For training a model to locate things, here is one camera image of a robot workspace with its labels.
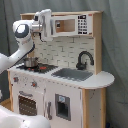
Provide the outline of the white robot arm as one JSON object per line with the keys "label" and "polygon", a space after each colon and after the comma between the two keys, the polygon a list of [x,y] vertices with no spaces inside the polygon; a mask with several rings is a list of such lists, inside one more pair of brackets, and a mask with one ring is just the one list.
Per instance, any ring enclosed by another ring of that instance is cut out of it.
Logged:
{"label": "white robot arm", "polygon": [[[33,20],[18,20],[13,23],[13,32],[19,48],[11,56],[0,53],[0,74],[34,50],[32,39],[34,32],[39,32],[44,39],[48,39],[46,31],[50,28],[50,17],[51,10],[45,9],[36,12]],[[0,128],[51,128],[51,126],[42,115],[16,114],[0,105]]]}

